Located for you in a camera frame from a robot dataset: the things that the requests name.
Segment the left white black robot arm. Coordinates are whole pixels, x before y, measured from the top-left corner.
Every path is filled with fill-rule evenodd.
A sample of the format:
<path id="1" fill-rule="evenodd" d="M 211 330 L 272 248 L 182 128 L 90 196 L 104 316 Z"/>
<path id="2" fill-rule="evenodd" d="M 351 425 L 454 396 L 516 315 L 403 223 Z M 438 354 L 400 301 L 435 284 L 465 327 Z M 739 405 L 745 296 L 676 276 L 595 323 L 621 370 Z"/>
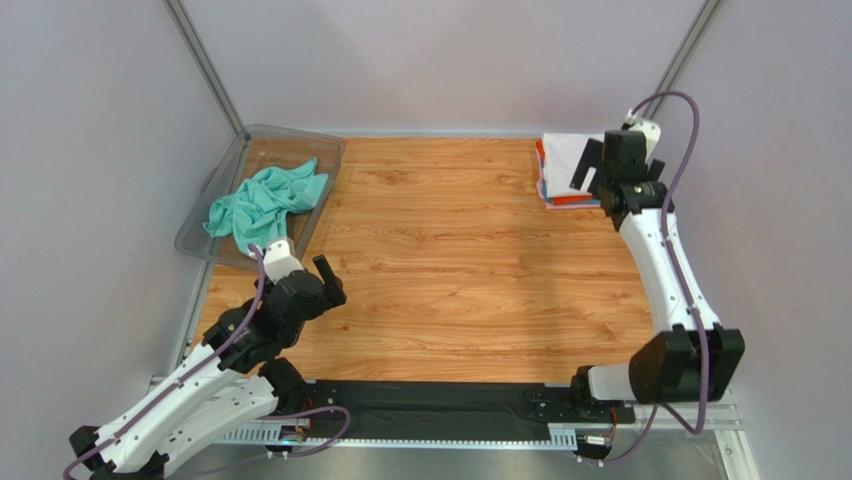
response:
<path id="1" fill-rule="evenodd" d="M 287 267 L 266 251 L 257 259 L 255 295 L 222 313 L 181 364 L 136 405 L 69 437 L 74 460 L 93 479 L 165 479 L 224 434 L 255 419 L 300 418 L 307 383 L 282 350 L 304 324 L 347 301 L 323 255 L 315 269 Z"/>

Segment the white t shirt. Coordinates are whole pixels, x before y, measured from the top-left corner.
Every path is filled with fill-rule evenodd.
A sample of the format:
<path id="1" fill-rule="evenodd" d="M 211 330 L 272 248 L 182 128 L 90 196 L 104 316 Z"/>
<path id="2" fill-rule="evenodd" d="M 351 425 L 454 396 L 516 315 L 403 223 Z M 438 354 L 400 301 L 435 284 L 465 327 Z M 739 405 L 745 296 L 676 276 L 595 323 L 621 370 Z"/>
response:
<path id="1" fill-rule="evenodd" d="M 544 158 L 546 196 L 552 200 L 563 197 L 590 197 L 570 187 L 571 178 L 589 139 L 603 140 L 603 134 L 543 133 L 540 138 Z"/>

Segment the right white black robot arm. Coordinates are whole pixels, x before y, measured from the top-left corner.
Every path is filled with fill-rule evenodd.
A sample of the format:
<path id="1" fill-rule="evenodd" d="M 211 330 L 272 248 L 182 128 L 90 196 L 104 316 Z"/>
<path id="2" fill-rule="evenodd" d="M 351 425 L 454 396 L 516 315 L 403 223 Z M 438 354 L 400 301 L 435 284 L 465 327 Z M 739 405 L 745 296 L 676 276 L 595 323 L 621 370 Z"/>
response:
<path id="1" fill-rule="evenodd" d="M 665 165 L 649 156 L 648 135 L 624 126 L 588 141 L 574 178 L 592 177 L 593 196 L 638 268 L 653 338 L 621 364 L 583 366 L 571 380 L 587 402 L 670 408 L 694 402 L 701 422 L 721 400 L 745 353 L 737 329 L 726 329 L 691 270 L 677 230 Z"/>

